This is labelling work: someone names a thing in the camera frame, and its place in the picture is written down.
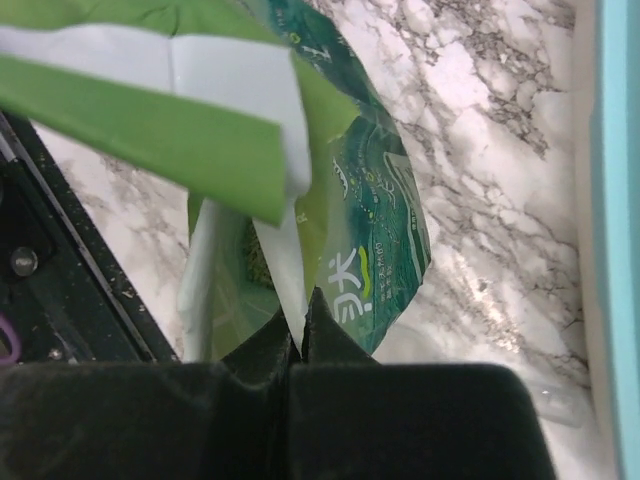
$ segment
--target light blue box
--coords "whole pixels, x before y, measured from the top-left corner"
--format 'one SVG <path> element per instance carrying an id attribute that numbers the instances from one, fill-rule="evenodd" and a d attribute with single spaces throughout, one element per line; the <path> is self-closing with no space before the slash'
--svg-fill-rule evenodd
<path id="1" fill-rule="evenodd" d="M 640 0 L 600 0 L 591 178 L 621 478 L 640 479 Z"/>

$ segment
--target green powder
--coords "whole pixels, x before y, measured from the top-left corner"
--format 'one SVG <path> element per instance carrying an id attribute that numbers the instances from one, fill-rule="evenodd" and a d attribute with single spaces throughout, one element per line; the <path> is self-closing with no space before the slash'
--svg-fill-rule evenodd
<path id="1" fill-rule="evenodd" d="M 256 229 L 251 221 L 247 222 L 242 236 L 242 251 L 247 262 L 247 280 L 269 290 L 275 290 Z"/>

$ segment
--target black plastic part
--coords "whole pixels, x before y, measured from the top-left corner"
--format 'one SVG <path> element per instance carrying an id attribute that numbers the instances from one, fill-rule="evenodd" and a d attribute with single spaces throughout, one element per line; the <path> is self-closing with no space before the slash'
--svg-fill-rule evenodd
<path id="1" fill-rule="evenodd" d="M 268 399 L 222 365 L 0 371 L 2 480 L 265 478 Z"/>
<path id="2" fill-rule="evenodd" d="M 288 445 L 296 480 L 555 478 L 525 387 L 498 366 L 296 366 Z"/>
<path id="3" fill-rule="evenodd" d="M 23 221 L 28 225 L 13 232 L 12 245 L 34 248 L 38 255 L 38 268 L 26 278 L 0 268 L 2 285 L 9 288 L 0 309 L 23 341 L 21 361 L 51 359 L 58 350 L 63 355 L 56 359 L 67 361 L 177 361 L 33 127 L 0 113 L 0 135 L 15 153 L 0 155 L 5 187 L 15 187 L 31 212 Z M 0 214 L 5 205 L 17 205 L 10 193 L 4 189 Z"/>
<path id="4" fill-rule="evenodd" d="M 216 365 L 0 369 L 0 478 L 555 478 L 513 373 L 362 361 L 325 307 L 308 364 L 279 312 Z"/>

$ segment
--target green strip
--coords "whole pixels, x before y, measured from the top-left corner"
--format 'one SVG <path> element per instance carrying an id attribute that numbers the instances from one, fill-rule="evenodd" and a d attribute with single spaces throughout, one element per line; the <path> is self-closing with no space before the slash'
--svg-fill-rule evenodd
<path id="1" fill-rule="evenodd" d="M 56 30 L 72 25 L 88 23 L 110 23 L 138 28 L 161 33 L 164 35 L 205 34 L 225 37 L 243 38 L 246 40 L 265 42 L 270 44 L 282 44 L 274 33 L 268 31 L 257 20 L 249 16 L 245 10 L 233 0 L 2 0 L 0 1 L 0 24 L 13 25 L 21 28 Z M 203 61 L 215 62 L 215 59 L 203 59 Z M 305 287 L 310 295 L 315 284 L 315 275 L 318 268 L 318 258 L 322 254 L 327 235 L 328 211 L 326 202 L 326 182 L 330 177 L 332 148 L 329 142 L 342 135 L 351 122 L 358 115 L 357 108 L 344 95 L 339 93 L 331 83 L 324 79 L 314 68 L 294 55 L 294 68 L 298 76 L 300 95 L 307 117 L 309 131 L 309 150 L 313 160 L 313 183 L 311 190 L 296 205 L 299 213 L 305 213 L 313 221 L 301 223 L 298 231 L 301 238 L 302 253 L 305 263 Z M 13 85 L 0 79 L 3 88 Z M 44 85 L 45 91 L 59 96 L 60 93 Z M 85 95 L 85 88 L 74 93 L 68 100 L 79 101 Z M 95 112 L 100 112 L 103 105 L 97 107 Z M 17 113 L 25 111 L 16 105 Z M 141 110 L 130 110 L 132 116 L 140 115 Z M 67 133 L 79 138 L 75 130 L 71 128 Z M 122 160 L 136 163 L 132 157 L 117 155 L 109 146 L 109 132 L 94 132 L 95 138 L 103 145 L 102 150 L 112 153 Z M 245 133 L 243 142 L 251 143 L 255 135 Z M 190 159 L 170 159 L 187 163 Z M 251 169 L 260 169 L 262 174 L 267 166 L 262 163 L 254 164 Z M 216 171 L 214 166 L 203 175 L 204 178 L 212 176 L 223 177 L 224 173 Z M 199 189 L 197 193 L 211 191 L 210 188 Z M 242 191 L 248 194 L 254 192 L 243 187 Z M 189 202 L 189 216 L 196 215 L 199 209 L 200 196 L 193 195 Z"/>
<path id="2" fill-rule="evenodd" d="M 371 279 L 369 278 L 367 251 L 364 249 L 364 247 L 360 247 L 358 249 L 358 255 L 360 256 L 360 272 L 362 273 L 362 278 L 364 280 L 364 290 L 362 291 L 362 295 L 364 296 L 364 298 L 367 298 L 371 293 Z"/>
<path id="3" fill-rule="evenodd" d="M 0 104 L 242 213 L 282 218 L 277 124 L 5 55 Z"/>

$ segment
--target black tray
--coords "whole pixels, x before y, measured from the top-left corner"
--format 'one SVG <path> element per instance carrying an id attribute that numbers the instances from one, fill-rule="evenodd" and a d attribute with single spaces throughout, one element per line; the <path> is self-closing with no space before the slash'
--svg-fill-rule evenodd
<path id="1" fill-rule="evenodd" d="M 20 360 L 177 361 L 31 124 L 1 112 L 0 180 L 0 312 Z"/>

